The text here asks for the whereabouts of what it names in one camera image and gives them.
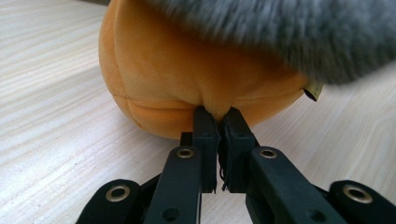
orange fabric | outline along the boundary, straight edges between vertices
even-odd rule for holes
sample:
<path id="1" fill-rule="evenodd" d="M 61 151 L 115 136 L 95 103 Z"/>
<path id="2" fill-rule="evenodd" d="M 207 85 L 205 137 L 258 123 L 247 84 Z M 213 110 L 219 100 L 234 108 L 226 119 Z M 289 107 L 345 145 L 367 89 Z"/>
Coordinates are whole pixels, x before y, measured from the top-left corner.
<path id="1" fill-rule="evenodd" d="M 111 1 L 99 57 L 122 112 L 170 138 L 191 131 L 198 105 L 216 119 L 234 106 L 254 125 L 291 105 L 307 82 L 273 53 L 204 43 L 138 0 Z"/>

metal bolt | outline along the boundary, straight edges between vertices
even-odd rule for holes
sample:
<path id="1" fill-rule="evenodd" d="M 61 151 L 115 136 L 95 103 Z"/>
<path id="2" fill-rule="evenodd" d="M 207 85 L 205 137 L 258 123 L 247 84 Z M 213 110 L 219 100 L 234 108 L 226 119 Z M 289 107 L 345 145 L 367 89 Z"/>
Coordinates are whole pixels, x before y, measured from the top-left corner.
<path id="1" fill-rule="evenodd" d="M 276 158 L 277 157 L 277 154 L 276 154 L 276 152 L 274 152 L 273 150 L 271 150 L 271 149 L 263 149 L 261 152 L 260 152 L 260 155 L 262 155 L 264 158 L 266 158 L 266 159 L 273 159 L 273 158 Z"/>
<path id="2" fill-rule="evenodd" d="M 110 202 L 116 203 L 126 199 L 130 194 L 130 189 L 126 185 L 118 185 L 112 187 L 106 193 L 106 199 Z"/>
<path id="3" fill-rule="evenodd" d="M 358 203 L 372 203 L 373 197 L 367 193 L 366 190 L 361 189 L 357 186 L 345 185 L 343 188 L 345 195 Z"/>
<path id="4" fill-rule="evenodd" d="M 194 152 L 191 149 L 188 148 L 182 148 L 181 150 L 179 150 L 177 152 L 177 155 L 180 158 L 186 159 L 186 158 L 190 158 L 194 155 Z"/>

stuffed toy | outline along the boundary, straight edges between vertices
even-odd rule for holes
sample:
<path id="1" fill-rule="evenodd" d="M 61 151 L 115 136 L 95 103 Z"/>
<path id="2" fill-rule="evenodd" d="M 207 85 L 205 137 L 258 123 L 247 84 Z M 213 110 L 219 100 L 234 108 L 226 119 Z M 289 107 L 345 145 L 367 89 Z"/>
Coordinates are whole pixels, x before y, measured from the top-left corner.
<path id="1" fill-rule="evenodd" d="M 192 130 L 204 106 L 252 126 L 314 83 L 355 80 L 396 58 L 393 1 L 112 0 L 99 38 L 109 91 L 140 128 Z"/>

gray fluffy fabric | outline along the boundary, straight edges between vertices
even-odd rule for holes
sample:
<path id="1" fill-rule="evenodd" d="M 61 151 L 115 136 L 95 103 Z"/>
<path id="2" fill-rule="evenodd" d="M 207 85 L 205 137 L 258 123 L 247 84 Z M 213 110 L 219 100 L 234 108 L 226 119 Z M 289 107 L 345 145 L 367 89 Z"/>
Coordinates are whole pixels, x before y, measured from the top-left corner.
<path id="1" fill-rule="evenodd" d="M 325 83 L 396 59 L 396 0 L 145 0 L 207 41 L 270 48 Z"/>

table surface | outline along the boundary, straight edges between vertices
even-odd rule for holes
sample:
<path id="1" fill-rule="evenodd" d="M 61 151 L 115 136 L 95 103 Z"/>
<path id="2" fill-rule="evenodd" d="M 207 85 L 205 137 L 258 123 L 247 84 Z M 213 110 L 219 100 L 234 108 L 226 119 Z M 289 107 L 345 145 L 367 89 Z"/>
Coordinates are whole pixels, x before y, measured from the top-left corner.
<path id="1" fill-rule="evenodd" d="M 0 2 L 0 222 L 74 223 L 105 183 L 142 184 L 178 141 L 125 118 L 102 79 L 106 6 L 81 0 Z M 396 64 L 302 97 L 252 131 L 311 181 L 365 184 L 396 203 Z M 243 194 L 204 194 L 202 223 L 250 223 Z"/>

